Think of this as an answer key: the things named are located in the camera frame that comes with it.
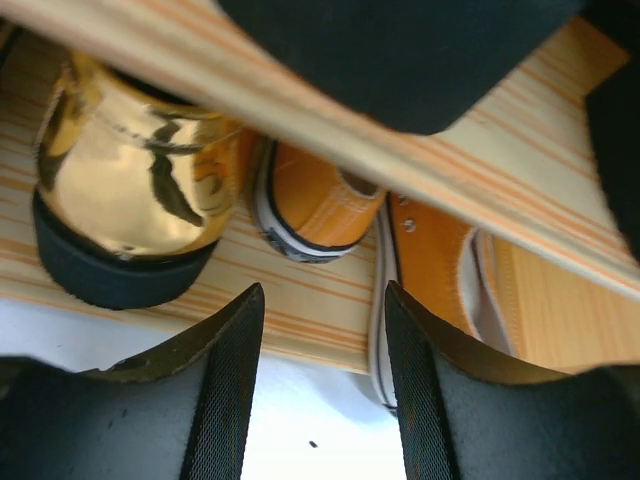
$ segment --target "shoe rack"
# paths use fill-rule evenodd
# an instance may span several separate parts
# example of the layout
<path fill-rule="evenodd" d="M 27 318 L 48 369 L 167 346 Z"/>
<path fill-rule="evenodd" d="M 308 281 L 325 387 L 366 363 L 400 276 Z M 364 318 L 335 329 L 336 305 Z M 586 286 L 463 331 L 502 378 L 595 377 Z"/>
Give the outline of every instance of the shoe rack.
<path fill-rule="evenodd" d="M 427 139 L 385 130 L 302 85 L 207 2 L 86 1 L 80 7 L 7 0 L 3 8 L 47 37 L 331 154 L 374 181 L 525 245 L 497 241 L 496 247 L 497 281 L 508 286 L 502 302 L 511 335 L 526 339 L 516 342 L 525 360 L 569 372 L 640 361 L 640 323 L 634 321 L 640 304 L 627 298 L 640 298 L 640 274 L 604 205 L 580 104 L 626 57 L 586 23 L 571 22 L 452 129 Z M 104 17 L 94 23 L 98 15 Z M 182 40 L 166 40 L 177 37 Z M 266 351 L 367 371 L 372 233 L 338 261 L 295 264 L 259 236 L 245 202 L 202 276 L 173 302 L 108 311 L 57 287 L 40 266 L 33 237 L 30 145 L 63 49 L 36 34 L 16 48 L 22 54 L 0 73 L 2 294 L 177 332 L 259 281 L 267 298 Z"/>
<path fill-rule="evenodd" d="M 0 14 L 640 298 L 583 99 L 627 60 L 570 21 L 449 130 L 400 134 L 270 59 L 210 0 L 5 0 Z"/>

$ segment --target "wooden shelf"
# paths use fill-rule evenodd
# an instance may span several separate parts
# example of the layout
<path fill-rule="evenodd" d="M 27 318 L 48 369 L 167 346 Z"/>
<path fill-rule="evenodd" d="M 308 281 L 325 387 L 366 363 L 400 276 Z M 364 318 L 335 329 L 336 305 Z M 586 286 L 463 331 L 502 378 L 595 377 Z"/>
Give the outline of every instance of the wooden shelf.
<path fill-rule="evenodd" d="M 452 128 L 421 138 L 300 81 L 209 0 L 5 0 L 0 13 L 640 298 L 640 270 L 598 186 L 583 105 L 627 57 L 583 20 Z"/>

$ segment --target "orange sneaker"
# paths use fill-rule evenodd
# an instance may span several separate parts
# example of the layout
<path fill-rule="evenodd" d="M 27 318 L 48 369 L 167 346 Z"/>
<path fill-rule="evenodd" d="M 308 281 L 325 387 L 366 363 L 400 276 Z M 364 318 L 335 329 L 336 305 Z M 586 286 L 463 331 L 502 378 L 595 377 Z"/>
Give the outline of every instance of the orange sneaker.
<path fill-rule="evenodd" d="M 255 185 L 255 215 L 267 241 L 297 262 L 350 252 L 373 223 L 385 190 L 320 158 L 272 142 Z"/>
<path fill-rule="evenodd" d="M 396 407 L 384 291 L 397 281 L 438 317 L 511 352 L 495 296 L 487 235 L 447 213 L 390 194 L 376 219 L 378 259 L 369 328 L 369 372 L 382 403 Z"/>

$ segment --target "gold shoe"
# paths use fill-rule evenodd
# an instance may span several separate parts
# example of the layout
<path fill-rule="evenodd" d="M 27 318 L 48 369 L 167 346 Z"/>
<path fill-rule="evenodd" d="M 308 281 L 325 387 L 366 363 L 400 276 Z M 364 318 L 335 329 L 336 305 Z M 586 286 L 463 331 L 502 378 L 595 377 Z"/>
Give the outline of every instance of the gold shoe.
<path fill-rule="evenodd" d="M 72 52 L 34 144 L 45 268 L 108 308 L 177 297 L 231 217 L 254 138 L 221 113 Z"/>

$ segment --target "shoe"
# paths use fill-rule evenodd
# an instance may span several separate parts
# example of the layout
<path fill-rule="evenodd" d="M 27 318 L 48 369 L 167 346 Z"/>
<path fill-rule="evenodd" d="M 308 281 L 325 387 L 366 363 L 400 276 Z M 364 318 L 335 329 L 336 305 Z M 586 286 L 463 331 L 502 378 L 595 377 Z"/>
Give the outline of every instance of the shoe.
<path fill-rule="evenodd" d="M 511 352 L 495 295 L 490 237 L 433 207 L 389 194 L 376 218 L 378 256 L 369 327 L 369 372 L 380 401 L 397 406 L 384 291 L 397 281 L 427 310 L 467 335 Z"/>
<path fill-rule="evenodd" d="M 254 140 L 231 118 L 72 52 L 34 144 L 45 269 L 105 308 L 173 300 L 229 221 Z"/>
<path fill-rule="evenodd" d="M 355 248 L 385 193 L 310 153 L 272 142 L 255 184 L 255 216 L 280 253 L 326 263 Z"/>

